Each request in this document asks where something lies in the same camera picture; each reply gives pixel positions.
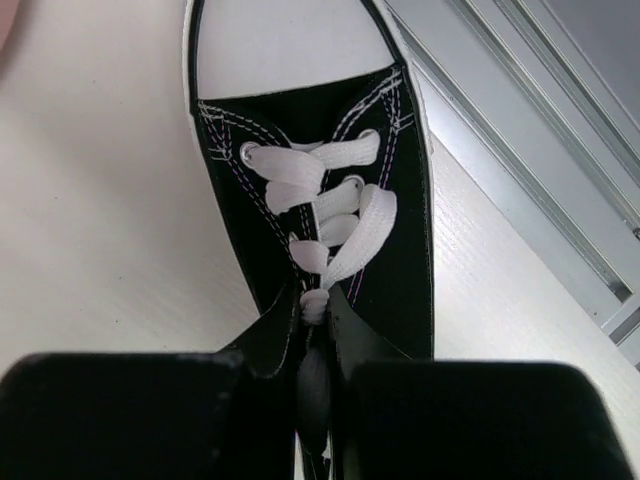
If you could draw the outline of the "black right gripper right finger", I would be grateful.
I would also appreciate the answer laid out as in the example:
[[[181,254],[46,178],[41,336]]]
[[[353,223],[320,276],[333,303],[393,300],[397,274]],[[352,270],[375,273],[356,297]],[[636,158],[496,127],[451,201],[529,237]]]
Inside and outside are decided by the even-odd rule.
[[[339,479],[630,479],[606,408],[554,363],[370,362],[346,386]]]

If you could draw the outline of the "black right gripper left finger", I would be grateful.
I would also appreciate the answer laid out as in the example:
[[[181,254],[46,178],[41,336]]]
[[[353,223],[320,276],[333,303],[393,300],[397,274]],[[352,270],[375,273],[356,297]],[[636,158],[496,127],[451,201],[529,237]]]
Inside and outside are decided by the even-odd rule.
[[[40,353],[1,380],[5,479],[290,479],[280,389],[234,351]]]

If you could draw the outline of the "black canvas sneaker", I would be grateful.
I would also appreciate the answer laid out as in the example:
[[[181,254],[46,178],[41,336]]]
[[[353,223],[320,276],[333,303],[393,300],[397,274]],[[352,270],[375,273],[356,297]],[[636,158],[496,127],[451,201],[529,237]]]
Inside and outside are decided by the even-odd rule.
[[[381,1],[191,1],[185,102],[259,311],[259,478],[344,467],[351,372],[434,356],[428,128]]]

